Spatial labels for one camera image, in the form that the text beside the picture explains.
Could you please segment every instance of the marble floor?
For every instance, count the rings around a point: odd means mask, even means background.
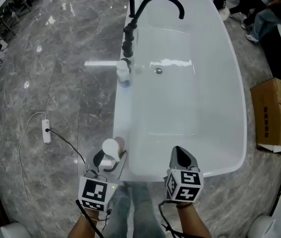
[[[32,12],[14,26],[17,35],[0,69],[0,197],[11,221],[34,238],[66,237],[79,212],[77,156],[53,136],[42,141],[34,117],[18,146],[29,117],[47,112],[52,127],[86,154],[112,134],[119,59],[128,0],[36,0]],[[228,7],[237,0],[227,0]],[[249,89],[272,77],[260,46],[244,38],[238,20],[229,18],[230,35],[241,70],[247,107],[248,145],[236,172],[206,178],[196,208],[217,237],[246,237],[260,214],[269,214],[281,182],[281,156],[255,149],[255,123]],[[162,183],[150,184],[157,213]],[[176,230],[175,208],[165,208]]]

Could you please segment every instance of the white bathtub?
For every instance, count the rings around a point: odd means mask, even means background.
[[[122,180],[162,181],[176,145],[205,177],[235,171],[245,158],[245,98],[228,33],[211,0],[179,1],[183,20],[172,2],[154,0],[134,31],[132,87],[117,85],[114,117],[128,151]]]

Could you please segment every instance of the soap dispenser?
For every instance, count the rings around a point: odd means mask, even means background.
[[[116,63],[117,77],[122,87],[130,86],[130,60],[123,58]]]

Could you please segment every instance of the black faucet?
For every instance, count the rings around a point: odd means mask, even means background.
[[[134,40],[133,32],[134,29],[137,28],[137,21],[143,12],[144,8],[146,7],[147,3],[149,3],[152,0],[143,0],[141,5],[139,6],[135,16],[131,20],[131,22],[124,28],[124,33],[125,33],[125,41],[122,44],[122,50],[123,55],[127,58],[131,57],[133,55],[132,52],[132,41]],[[184,18],[184,8],[182,4],[178,0],[169,0],[173,2],[179,9],[179,19]]]

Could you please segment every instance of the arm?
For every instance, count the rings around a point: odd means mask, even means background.
[[[92,219],[98,219],[99,217],[98,211],[85,209],[85,212]],[[69,233],[68,238],[94,238],[94,236],[94,229],[87,222],[85,217],[81,215],[78,221],[75,223],[74,227],[72,228],[71,232]]]
[[[200,219],[193,204],[184,208],[178,208],[178,214],[181,221],[182,231],[186,235],[212,238],[209,230]]]
[[[274,1],[270,2],[269,4],[267,4],[267,7],[270,7],[271,5],[278,4],[278,3],[281,3],[281,0],[274,0]]]

